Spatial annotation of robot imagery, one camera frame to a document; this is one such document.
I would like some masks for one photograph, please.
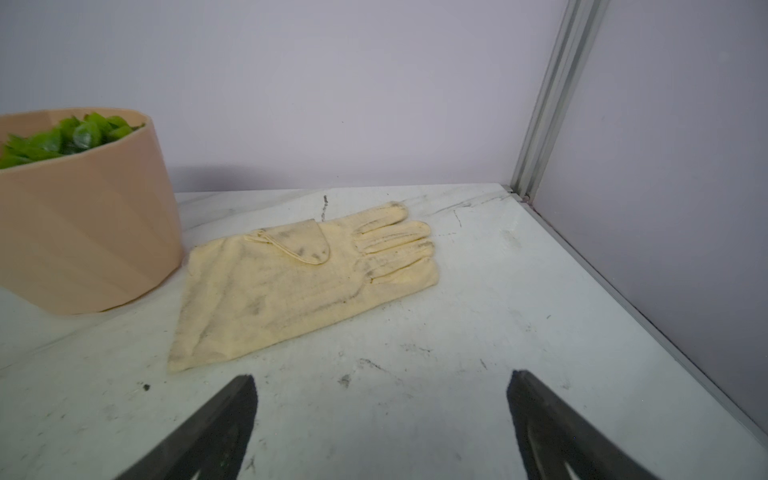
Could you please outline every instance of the glove finger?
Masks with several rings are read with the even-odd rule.
[[[389,202],[388,204],[379,205],[378,207],[341,218],[339,221],[349,226],[353,233],[365,233],[403,221],[407,216],[408,209],[405,205]]]
[[[364,257],[367,267],[366,276],[368,278],[377,278],[389,275],[434,254],[435,244],[431,240],[418,240],[406,243],[400,247],[393,247],[382,252],[366,255]]]
[[[389,275],[371,280],[371,287],[379,291],[382,298],[391,297],[389,301],[435,285],[439,278],[435,260],[426,257]]]
[[[431,232],[424,222],[398,223],[358,235],[355,247],[362,253],[375,253],[428,237]]]

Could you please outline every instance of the yellow glove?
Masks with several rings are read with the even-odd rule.
[[[168,369],[235,359],[435,285],[429,226],[407,216],[392,202],[195,248]]]

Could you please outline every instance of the beige flower pot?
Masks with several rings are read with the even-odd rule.
[[[0,138],[28,136],[96,111],[127,137],[67,157],[0,170],[0,285],[51,313],[99,312],[157,286],[184,255],[176,200],[152,120],[117,108],[0,117]]]

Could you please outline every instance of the wall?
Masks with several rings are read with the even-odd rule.
[[[566,0],[3,0],[0,113],[136,108],[179,191],[507,183]]]
[[[768,430],[768,3],[612,0],[534,200]]]

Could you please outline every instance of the table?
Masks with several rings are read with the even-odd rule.
[[[528,369],[661,478],[765,478],[768,452],[497,184],[178,194],[184,246],[402,200],[437,286],[232,362],[165,369],[184,267],[104,313],[0,292],[0,477],[112,478],[235,375],[241,478],[525,478],[505,398]]]

